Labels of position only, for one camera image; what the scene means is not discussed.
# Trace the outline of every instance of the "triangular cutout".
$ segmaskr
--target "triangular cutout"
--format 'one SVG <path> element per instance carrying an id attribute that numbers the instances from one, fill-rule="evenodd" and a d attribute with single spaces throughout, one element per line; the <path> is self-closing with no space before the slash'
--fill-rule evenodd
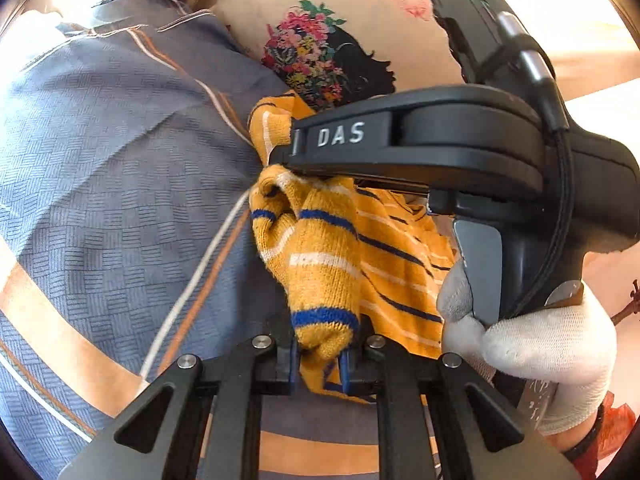
<path id="1" fill-rule="evenodd" d="M 170 386 L 162 388 L 126 426 L 116 433 L 115 441 L 140 453 L 151 453 L 173 394 L 174 389 Z"/>
<path id="2" fill-rule="evenodd" d="M 487 450 L 496 453 L 524 440 L 522 430 L 486 392 L 475 384 L 468 384 L 465 392 Z"/>

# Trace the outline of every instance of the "white glove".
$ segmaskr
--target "white glove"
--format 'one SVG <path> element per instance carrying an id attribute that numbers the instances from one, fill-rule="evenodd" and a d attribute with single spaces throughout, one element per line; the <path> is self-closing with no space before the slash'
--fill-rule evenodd
<path id="1" fill-rule="evenodd" d="M 471 313 L 471 290 L 458 261 L 442 284 L 437 309 L 445 320 L 442 350 L 460 354 L 488 381 L 498 369 L 559 383 L 538 427 L 542 434 L 577 426 L 602 403 L 616 361 L 616 330 L 586 285 L 579 306 L 539 310 L 485 330 Z"/>

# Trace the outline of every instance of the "gray trigger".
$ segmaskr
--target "gray trigger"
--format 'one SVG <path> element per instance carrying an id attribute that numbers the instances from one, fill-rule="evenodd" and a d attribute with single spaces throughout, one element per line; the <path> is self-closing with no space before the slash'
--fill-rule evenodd
<path id="1" fill-rule="evenodd" d="M 474 317 L 485 326 L 500 319 L 502 237 L 495 227 L 469 220 L 453 222 L 473 297 Z"/>

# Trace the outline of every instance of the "yellow striped cloth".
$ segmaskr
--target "yellow striped cloth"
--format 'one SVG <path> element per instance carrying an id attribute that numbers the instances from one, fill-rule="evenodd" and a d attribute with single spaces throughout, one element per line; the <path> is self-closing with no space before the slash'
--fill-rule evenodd
<path id="1" fill-rule="evenodd" d="M 293 91 L 258 102 L 249 131 L 265 165 L 274 146 L 289 143 L 292 118 L 312 114 Z M 423 205 L 352 178 L 301 178 L 272 165 L 250 207 L 260 256 L 287 291 L 309 389 L 342 395 L 335 362 L 361 313 L 409 352 L 440 355 L 436 296 L 453 254 Z"/>

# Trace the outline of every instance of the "screw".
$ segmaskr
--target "screw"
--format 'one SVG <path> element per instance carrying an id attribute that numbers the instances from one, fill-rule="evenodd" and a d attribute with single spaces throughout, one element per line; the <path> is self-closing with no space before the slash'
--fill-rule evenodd
<path id="1" fill-rule="evenodd" d="M 273 343 L 273 341 L 268 335 L 257 335 L 254 337 L 254 340 L 251 341 L 251 344 L 257 349 L 269 348 L 271 343 Z"/>
<path id="2" fill-rule="evenodd" d="M 453 352 L 448 352 L 442 356 L 442 364 L 447 368 L 458 368 L 462 364 L 462 357 Z"/>
<path id="3" fill-rule="evenodd" d="M 178 368 L 193 368 L 198 362 L 198 358 L 193 354 L 184 354 L 178 357 Z"/>
<path id="4" fill-rule="evenodd" d="M 369 345 L 370 348 L 382 348 L 385 344 L 386 340 L 383 335 L 374 334 L 367 337 L 367 345 Z"/>

